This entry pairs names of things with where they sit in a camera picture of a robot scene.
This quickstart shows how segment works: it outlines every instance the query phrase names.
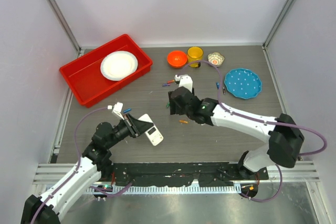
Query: gray table surface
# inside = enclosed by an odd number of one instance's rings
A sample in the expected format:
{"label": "gray table surface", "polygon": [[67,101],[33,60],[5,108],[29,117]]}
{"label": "gray table surface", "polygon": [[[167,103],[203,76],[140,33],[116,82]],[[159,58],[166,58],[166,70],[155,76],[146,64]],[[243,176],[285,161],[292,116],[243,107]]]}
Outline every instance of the gray table surface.
{"label": "gray table surface", "polygon": [[[127,142],[122,141],[111,149],[111,159],[114,162],[238,161],[244,151],[262,146],[260,140],[244,133],[224,127],[201,126],[195,122],[181,124],[179,120],[187,119],[186,116],[169,115],[169,109],[166,109],[167,92],[178,86],[161,85],[173,79],[179,71],[169,67],[166,62],[167,54],[173,50],[186,52],[187,48],[144,48],[153,60],[151,71],[89,109],[80,106],[76,98],[73,98],[57,162],[76,162],[73,133],[79,120],[93,109],[115,104],[117,101],[124,104],[124,109],[131,108],[131,114],[136,118],[148,113],[163,134],[164,140],[158,146],[153,146],[145,136],[127,138]],[[219,68],[223,75],[230,69],[247,68],[257,73],[263,82],[262,92],[256,98],[243,100],[226,93],[223,95],[223,102],[260,115],[278,116],[281,113],[261,46],[203,47],[203,50],[204,58],[215,51],[225,56],[225,61]],[[213,68],[202,65],[199,69],[188,68],[185,73],[193,78],[195,94],[200,99],[216,99],[218,76]],[[89,116],[80,125],[77,138],[81,151],[90,143],[96,126],[105,121],[112,125],[118,123],[110,112],[102,111]]]}

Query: orange object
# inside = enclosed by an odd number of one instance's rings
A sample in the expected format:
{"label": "orange object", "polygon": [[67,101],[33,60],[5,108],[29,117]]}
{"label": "orange object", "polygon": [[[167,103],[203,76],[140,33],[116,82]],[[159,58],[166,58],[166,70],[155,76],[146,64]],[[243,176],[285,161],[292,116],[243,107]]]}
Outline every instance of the orange object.
{"label": "orange object", "polygon": [[187,63],[188,57],[185,52],[177,50],[168,54],[167,61],[173,68],[181,68]]}

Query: white paper plate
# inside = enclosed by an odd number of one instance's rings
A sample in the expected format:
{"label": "white paper plate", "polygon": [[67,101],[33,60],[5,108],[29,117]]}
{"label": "white paper plate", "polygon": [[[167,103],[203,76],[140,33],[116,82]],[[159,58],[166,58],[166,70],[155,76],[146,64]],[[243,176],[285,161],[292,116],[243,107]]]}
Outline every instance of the white paper plate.
{"label": "white paper plate", "polygon": [[120,81],[134,73],[138,67],[136,57],[127,51],[107,55],[100,65],[102,75],[111,81]]}

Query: blue marker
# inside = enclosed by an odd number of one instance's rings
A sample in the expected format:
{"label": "blue marker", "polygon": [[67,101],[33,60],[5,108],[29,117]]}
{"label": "blue marker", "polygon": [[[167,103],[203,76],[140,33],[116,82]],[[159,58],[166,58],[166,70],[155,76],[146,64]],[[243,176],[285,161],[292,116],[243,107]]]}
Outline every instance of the blue marker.
{"label": "blue marker", "polygon": [[131,111],[131,109],[126,109],[126,110],[124,110],[122,113],[123,114],[126,114],[127,112],[130,112]]}

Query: blue dotted plate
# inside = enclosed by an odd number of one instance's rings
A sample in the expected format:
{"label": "blue dotted plate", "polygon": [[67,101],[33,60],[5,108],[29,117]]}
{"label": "blue dotted plate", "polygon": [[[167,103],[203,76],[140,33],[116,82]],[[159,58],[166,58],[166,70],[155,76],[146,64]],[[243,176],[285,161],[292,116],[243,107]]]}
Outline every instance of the blue dotted plate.
{"label": "blue dotted plate", "polygon": [[256,97],[263,87],[258,75],[244,68],[232,69],[226,74],[224,84],[227,91],[243,99]]}

